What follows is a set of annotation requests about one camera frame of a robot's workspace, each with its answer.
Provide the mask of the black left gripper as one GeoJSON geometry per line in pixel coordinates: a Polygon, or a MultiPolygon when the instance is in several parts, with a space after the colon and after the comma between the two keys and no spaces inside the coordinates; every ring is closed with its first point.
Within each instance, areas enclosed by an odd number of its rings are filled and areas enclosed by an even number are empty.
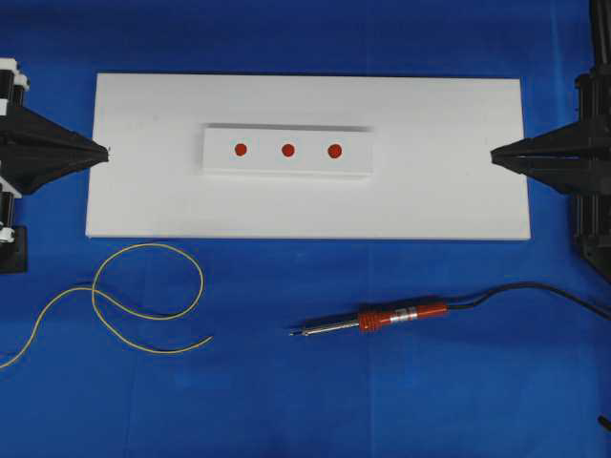
{"type": "Polygon", "coordinates": [[[14,58],[2,57],[2,243],[15,240],[13,212],[17,198],[31,195],[51,181],[109,160],[105,147],[25,108],[25,96],[29,90],[30,80],[20,71],[19,63],[14,58]]]}

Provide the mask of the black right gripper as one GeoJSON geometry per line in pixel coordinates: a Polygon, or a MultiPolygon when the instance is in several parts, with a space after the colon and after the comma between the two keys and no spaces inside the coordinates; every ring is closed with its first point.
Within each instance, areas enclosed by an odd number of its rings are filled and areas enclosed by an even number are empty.
{"type": "Polygon", "coordinates": [[[576,198],[576,241],[586,258],[610,255],[610,76],[577,80],[579,120],[549,133],[495,148],[492,163],[576,198]],[[577,156],[588,147],[586,162],[577,156]]]}

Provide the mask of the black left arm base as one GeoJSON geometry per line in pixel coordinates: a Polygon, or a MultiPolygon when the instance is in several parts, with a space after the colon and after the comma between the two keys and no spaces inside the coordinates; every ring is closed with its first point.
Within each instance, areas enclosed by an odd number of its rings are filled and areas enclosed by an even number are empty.
{"type": "Polygon", "coordinates": [[[13,241],[8,241],[8,229],[1,231],[1,274],[21,274],[28,270],[28,232],[26,226],[16,226],[13,241]]]}

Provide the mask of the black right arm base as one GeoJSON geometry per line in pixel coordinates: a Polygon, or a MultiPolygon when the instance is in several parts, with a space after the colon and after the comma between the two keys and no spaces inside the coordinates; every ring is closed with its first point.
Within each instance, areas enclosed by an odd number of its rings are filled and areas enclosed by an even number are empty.
{"type": "Polygon", "coordinates": [[[610,2],[590,2],[590,22],[592,31],[592,44],[594,50],[594,67],[592,92],[595,102],[592,104],[594,112],[603,117],[604,127],[601,134],[601,152],[597,153],[598,160],[595,171],[600,175],[600,189],[598,190],[598,225],[596,248],[594,255],[596,261],[592,263],[597,271],[610,281],[610,2]]]}

